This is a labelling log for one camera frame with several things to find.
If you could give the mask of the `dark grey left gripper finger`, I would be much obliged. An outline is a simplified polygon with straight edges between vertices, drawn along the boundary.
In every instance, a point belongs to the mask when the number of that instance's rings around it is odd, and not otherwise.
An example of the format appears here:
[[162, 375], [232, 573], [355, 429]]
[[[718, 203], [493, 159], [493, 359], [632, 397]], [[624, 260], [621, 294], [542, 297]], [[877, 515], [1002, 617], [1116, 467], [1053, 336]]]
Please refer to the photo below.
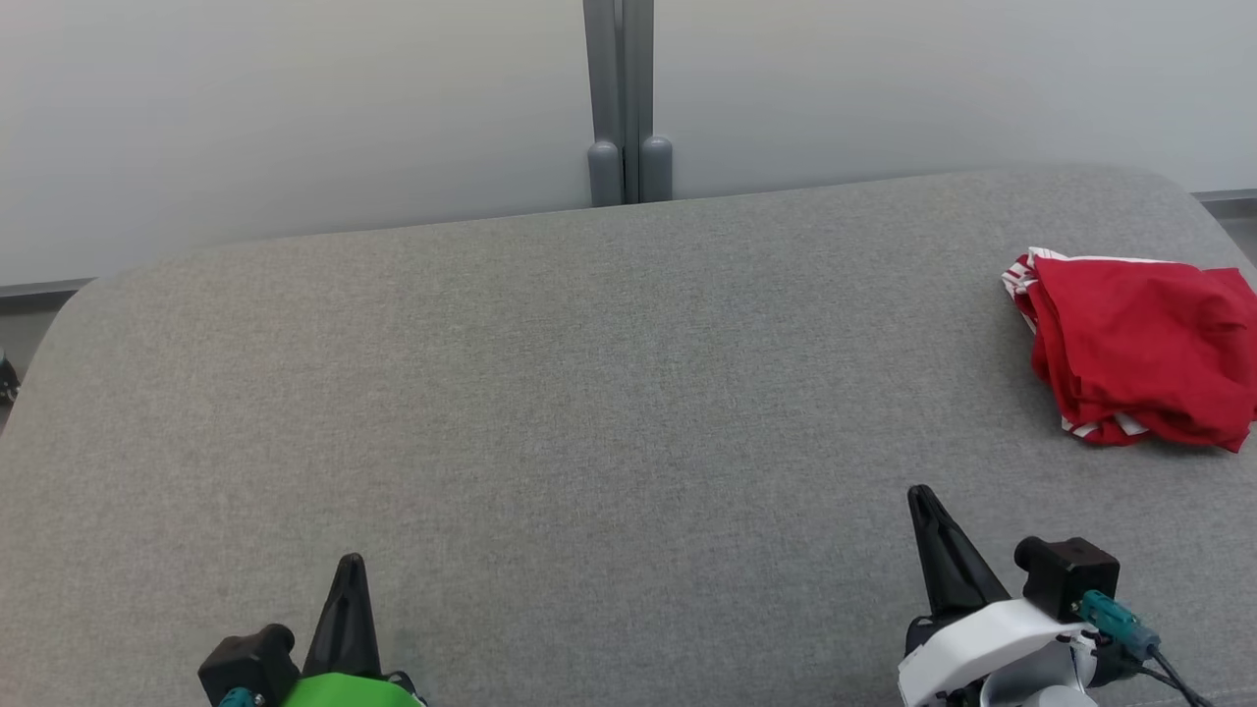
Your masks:
[[367, 569], [358, 552], [339, 559], [302, 662], [305, 679], [327, 673], [383, 679]]

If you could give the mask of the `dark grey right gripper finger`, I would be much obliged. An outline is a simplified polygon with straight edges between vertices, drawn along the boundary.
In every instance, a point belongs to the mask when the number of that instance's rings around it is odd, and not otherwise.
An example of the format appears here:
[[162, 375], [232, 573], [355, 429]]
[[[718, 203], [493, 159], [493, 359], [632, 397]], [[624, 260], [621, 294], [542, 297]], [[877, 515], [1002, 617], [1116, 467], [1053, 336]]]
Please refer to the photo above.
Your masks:
[[957, 621], [989, 604], [1011, 599], [1011, 593], [931, 487], [911, 486], [906, 497], [934, 621]]

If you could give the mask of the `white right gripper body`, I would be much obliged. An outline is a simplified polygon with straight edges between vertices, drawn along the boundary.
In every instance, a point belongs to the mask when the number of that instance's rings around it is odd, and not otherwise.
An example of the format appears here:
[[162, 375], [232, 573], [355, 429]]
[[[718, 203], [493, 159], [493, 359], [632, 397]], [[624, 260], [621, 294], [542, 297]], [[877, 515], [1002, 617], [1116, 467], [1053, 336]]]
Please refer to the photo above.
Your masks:
[[897, 665], [903, 707], [1094, 707], [1087, 623], [1058, 623], [1024, 599], [943, 626]]

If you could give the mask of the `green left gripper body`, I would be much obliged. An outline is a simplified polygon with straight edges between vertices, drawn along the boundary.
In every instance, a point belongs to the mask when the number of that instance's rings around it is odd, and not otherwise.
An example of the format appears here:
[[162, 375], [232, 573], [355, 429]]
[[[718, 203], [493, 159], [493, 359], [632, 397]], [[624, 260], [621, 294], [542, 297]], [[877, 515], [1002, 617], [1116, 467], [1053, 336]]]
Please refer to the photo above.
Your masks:
[[403, 671], [361, 677], [323, 673], [297, 681], [280, 707], [427, 707]]

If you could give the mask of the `grey metal partition post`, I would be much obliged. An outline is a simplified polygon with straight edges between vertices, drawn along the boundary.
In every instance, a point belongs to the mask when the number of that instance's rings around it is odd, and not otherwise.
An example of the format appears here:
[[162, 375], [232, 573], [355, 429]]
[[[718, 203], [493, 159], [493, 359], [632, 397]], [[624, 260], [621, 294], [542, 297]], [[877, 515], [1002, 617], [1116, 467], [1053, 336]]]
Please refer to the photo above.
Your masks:
[[596, 208], [623, 204], [623, 109], [616, 0], [579, 0], [585, 18], [591, 113], [595, 141], [587, 151], [591, 201]]
[[672, 141], [655, 126], [655, 0], [623, 0], [626, 200], [672, 198]]

